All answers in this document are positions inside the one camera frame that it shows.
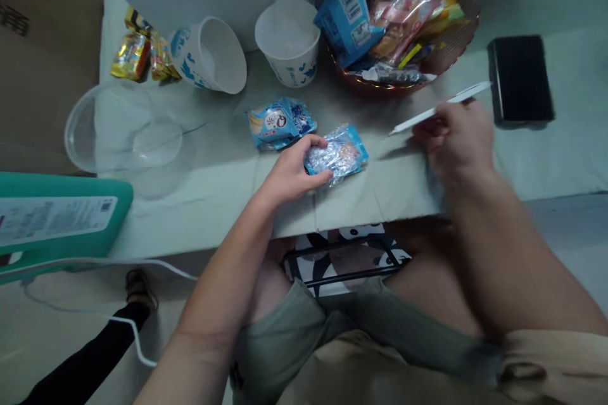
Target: white tablecloth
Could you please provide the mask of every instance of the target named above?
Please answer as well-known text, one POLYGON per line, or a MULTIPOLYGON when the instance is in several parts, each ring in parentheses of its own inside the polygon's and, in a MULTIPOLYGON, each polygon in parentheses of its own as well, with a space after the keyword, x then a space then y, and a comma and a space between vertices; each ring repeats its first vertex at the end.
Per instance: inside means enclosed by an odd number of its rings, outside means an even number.
MULTIPOLYGON (((423 153, 393 126, 450 94, 488 79, 487 44, 497 36, 540 34, 557 119, 543 130, 497 130, 495 163, 524 200, 608 190, 608 11, 605 0, 478 0, 481 23, 465 54, 431 86, 402 101, 370 101, 345 91, 320 58, 316 80, 287 89, 259 52, 247 54, 248 81, 229 96, 186 82, 143 84, 184 131, 178 157, 162 168, 102 177, 130 181, 136 198, 111 250, 115 258, 145 258, 219 245, 276 160, 253 147, 243 115, 281 96, 308 104, 323 135, 341 123, 358 128, 367 168, 334 189, 286 206, 276 237, 411 218, 441 210, 441 190, 423 153)), ((100 77, 125 34, 124 0, 105 0, 100 77)), ((491 112, 491 94, 478 99, 491 112)))

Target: white pen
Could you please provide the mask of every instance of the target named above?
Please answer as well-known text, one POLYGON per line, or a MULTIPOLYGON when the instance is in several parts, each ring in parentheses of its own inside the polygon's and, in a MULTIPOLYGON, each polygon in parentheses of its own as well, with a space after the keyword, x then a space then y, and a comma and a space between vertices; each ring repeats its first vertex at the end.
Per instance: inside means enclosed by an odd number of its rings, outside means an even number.
MULTIPOLYGON (((461 103, 462 101, 471 98, 473 95, 476 95, 486 89, 489 89, 491 85, 492 83, 490 81, 480 82, 478 84, 472 85, 468 89, 465 89, 462 92, 459 92, 458 94, 454 95, 452 98, 446 101, 446 103, 461 103)), ((422 114, 418 114, 416 117, 413 117, 410 120, 406 120, 405 122, 400 123, 388 135, 391 136, 405 131, 408 128, 412 128, 414 125, 422 122, 423 120, 427 120, 428 118, 433 117, 435 114, 437 114, 437 111, 435 110, 435 108, 431 108, 428 111, 423 112, 422 114)))

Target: olive green shorts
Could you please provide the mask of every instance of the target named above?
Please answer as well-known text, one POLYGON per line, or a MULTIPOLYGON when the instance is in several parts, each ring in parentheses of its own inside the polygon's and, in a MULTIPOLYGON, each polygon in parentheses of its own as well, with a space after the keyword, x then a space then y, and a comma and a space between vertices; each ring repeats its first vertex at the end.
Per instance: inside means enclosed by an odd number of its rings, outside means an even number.
POLYGON ((296 279, 269 315, 239 334, 230 371, 234 404, 275 404, 314 350, 355 328, 395 348, 412 365, 495 384, 499 346, 406 304, 381 277, 370 278, 344 311, 329 314, 296 279))

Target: black phone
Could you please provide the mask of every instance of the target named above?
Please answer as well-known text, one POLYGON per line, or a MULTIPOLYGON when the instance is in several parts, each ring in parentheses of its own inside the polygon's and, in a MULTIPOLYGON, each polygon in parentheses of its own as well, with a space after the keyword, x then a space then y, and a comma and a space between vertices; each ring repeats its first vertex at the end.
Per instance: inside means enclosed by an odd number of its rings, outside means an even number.
POLYGON ((494 119, 497 125, 555 119, 539 35, 493 39, 488 45, 494 119))

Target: blue snack package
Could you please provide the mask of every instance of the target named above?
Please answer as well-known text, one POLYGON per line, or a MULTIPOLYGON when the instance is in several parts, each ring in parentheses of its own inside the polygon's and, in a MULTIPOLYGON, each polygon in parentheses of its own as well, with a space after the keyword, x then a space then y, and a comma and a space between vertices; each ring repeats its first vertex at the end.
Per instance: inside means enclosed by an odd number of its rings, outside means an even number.
POLYGON ((346 176, 362 171, 369 155, 361 142, 354 125, 342 125, 325 136, 327 147, 311 147, 304 159, 304 166, 310 175, 319 174, 326 169, 334 172, 327 184, 334 187, 346 176))
POLYGON ((317 122, 312 120, 310 112, 308 112, 308 108, 302 100, 286 97, 283 99, 288 100, 289 104, 291 105, 291 114, 293 115, 293 122, 298 128, 298 134, 283 139, 273 140, 269 145, 275 150, 280 150, 287 147, 305 134, 313 132, 317 129, 317 122))
POLYGON ((363 57, 384 35, 384 29, 369 25, 365 0, 325 0, 314 23, 325 32, 344 69, 363 57))
POLYGON ((255 147, 260 148, 268 142, 297 136, 298 127, 293 120, 291 103, 281 98, 260 109, 247 113, 249 128, 255 147))

